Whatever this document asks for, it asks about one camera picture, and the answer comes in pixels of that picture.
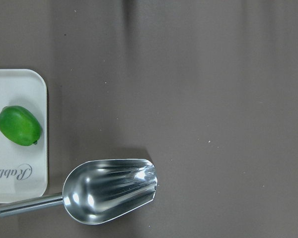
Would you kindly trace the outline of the metal ice scoop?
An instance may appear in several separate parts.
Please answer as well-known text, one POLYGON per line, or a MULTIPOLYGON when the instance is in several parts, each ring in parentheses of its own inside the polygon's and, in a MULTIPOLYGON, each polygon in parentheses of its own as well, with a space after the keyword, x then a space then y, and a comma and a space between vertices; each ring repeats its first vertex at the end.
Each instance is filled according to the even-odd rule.
POLYGON ((69 173, 62 192, 0 205, 0 217, 62 205, 77 222, 100 225, 150 203, 156 189, 147 159, 88 161, 69 173))

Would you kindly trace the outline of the green lime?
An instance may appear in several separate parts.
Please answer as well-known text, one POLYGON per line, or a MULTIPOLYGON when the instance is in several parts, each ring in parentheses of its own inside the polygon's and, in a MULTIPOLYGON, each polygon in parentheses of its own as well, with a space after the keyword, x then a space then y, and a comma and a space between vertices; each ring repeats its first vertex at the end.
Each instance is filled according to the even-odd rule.
POLYGON ((38 119, 22 106, 6 106, 0 112, 0 132, 20 146, 36 145, 42 129, 38 119))

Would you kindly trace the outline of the white rabbit print tray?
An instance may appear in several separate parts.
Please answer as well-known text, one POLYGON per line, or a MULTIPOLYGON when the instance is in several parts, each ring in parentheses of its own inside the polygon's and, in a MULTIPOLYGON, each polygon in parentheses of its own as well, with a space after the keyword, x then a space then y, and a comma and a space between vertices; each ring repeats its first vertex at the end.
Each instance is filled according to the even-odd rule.
POLYGON ((47 87, 29 69, 0 69, 0 112, 5 106, 22 106, 39 121, 36 145, 20 146, 0 132, 0 203, 42 196, 48 184, 47 87))

